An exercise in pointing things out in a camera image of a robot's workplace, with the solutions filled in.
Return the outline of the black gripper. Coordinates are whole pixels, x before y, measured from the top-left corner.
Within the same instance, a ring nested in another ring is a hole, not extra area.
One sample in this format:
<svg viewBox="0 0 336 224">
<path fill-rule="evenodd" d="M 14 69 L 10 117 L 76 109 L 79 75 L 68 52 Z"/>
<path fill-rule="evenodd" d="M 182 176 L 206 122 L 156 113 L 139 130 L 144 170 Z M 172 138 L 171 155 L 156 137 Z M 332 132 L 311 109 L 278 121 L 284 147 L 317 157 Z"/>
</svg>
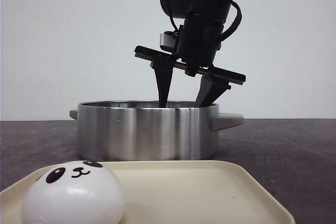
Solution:
<svg viewBox="0 0 336 224">
<path fill-rule="evenodd" d="M 198 17 L 189 17 L 177 33 L 173 53 L 136 46 L 135 56 L 151 62 L 159 93 L 159 107 L 166 108 L 173 68 L 185 71 L 188 76 L 203 75 L 195 100 L 197 106 L 210 106 L 226 90 L 229 82 L 242 85 L 246 76 L 213 66 L 213 61 L 222 43 L 223 24 L 203 23 Z"/>
</svg>

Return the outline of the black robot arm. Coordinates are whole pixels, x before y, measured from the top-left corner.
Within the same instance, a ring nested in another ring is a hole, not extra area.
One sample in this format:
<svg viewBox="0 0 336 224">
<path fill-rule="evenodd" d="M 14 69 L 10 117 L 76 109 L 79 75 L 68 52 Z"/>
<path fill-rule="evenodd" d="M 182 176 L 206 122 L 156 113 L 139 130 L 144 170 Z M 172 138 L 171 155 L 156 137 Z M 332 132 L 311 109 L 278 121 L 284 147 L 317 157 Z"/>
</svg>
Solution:
<svg viewBox="0 0 336 224">
<path fill-rule="evenodd" d="M 160 0 L 160 4 L 171 21 L 179 18 L 184 23 L 160 35 L 160 51 L 143 46 L 134 50 L 136 57 L 151 62 L 159 107 L 166 107 L 174 68 L 191 77 L 202 75 L 195 100 L 197 107 L 211 105 L 231 88 L 231 83 L 245 82 L 244 74 L 213 65 L 222 42 L 236 31 L 242 20 L 241 9 L 234 0 Z"/>
</svg>

